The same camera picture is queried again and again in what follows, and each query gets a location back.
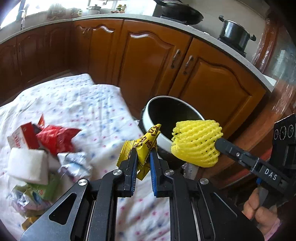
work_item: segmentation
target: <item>triangular cutout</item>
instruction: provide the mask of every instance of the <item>triangular cutout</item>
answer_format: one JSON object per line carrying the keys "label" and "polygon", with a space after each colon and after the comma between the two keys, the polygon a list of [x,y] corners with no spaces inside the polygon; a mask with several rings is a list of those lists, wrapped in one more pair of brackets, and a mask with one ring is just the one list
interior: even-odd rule
{"label": "triangular cutout", "polygon": [[76,193],[71,193],[50,215],[49,219],[61,225],[67,223],[71,209],[76,199]]}

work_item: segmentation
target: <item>pink sleeve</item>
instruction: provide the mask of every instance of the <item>pink sleeve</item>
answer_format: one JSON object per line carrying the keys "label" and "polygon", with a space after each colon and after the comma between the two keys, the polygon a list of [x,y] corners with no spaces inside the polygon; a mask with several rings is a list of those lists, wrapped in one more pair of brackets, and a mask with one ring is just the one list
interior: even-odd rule
{"label": "pink sleeve", "polygon": [[277,219],[274,222],[271,230],[267,234],[264,235],[265,241],[270,239],[270,237],[277,231],[277,229],[279,228],[280,225],[281,225],[281,221],[279,219]]}

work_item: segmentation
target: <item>faucet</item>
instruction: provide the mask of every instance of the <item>faucet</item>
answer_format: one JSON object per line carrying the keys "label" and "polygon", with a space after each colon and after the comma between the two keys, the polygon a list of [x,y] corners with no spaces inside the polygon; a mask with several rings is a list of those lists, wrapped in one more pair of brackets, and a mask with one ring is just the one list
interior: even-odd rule
{"label": "faucet", "polygon": [[20,29],[23,30],[23,28],[25,28],[26,11],[23,9],[23,10],[18,11],[17,14],[19,14],[19,12],[24,13],[24,17],[22,18],[22,21],[21,21],[21,24],[20,24]]}

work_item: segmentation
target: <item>pot handle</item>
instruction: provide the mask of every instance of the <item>pot handle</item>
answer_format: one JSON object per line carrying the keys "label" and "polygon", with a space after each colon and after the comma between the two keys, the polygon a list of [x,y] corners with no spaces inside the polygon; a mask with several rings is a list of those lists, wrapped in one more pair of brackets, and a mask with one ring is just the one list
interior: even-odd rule
{"label": "pot handle", "polygon": [[154,0],[158,5],[165,7],[167,4],[162,2],[161,0]]}
{"label": "pot handle", "polygon": [[224,18],[223,17],[224,17],[223,15],[220,15],[219,16],[219,19],[220,19],[221,22],[224,22]]}
{"label": "pot handle", "polygon": [[253,35],[252,37],[250,37],[250,40],[252,40],[252,41],[256,41],[256,36]]}

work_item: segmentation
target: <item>red and white box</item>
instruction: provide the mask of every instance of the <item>red and white box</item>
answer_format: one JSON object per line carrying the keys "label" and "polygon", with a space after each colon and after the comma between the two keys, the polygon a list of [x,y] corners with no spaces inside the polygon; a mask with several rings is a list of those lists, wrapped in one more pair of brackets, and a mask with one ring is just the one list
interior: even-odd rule
{"label": "red and white box", "polygon": [[10,148],[39,149],[39,143],[32,123],[26,123],[17,128],[7,137]]}

